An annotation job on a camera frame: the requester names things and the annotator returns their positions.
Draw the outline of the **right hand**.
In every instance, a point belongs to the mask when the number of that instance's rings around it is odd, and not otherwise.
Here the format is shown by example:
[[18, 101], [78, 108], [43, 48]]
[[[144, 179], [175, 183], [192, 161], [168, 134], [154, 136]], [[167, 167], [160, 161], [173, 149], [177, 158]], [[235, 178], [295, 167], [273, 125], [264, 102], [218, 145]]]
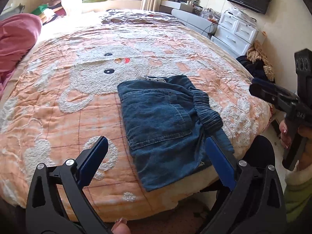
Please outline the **right hand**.
[[[279, 129], [281, 132], [281, 144], [285, 149], [289, 149], [291, 146], [291, 137], [288, 134], [288, 128], [285, 123], [285, 120], [282, 120], [279, 125]], [[312, 130], [310, 127], [301, 125], [298, 128], [298, 133], [302, 137], [308, 138], [306, 142], [305, 150], [302, 153], [301, 159], [297, 165], [297, 170], [302, 171], [311, 165], [311, 139], [312, 139]]]

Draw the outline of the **left hand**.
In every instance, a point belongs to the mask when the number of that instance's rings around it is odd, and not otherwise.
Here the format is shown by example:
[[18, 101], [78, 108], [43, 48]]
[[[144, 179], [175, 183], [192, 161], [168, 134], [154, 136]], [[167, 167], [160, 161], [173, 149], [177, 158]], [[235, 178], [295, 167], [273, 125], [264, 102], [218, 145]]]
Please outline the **left hand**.
[[127, 225], [127, 220], [124, 218], [118, 219], [111, 228], [113, 234], [130, 234], [131, 231]]

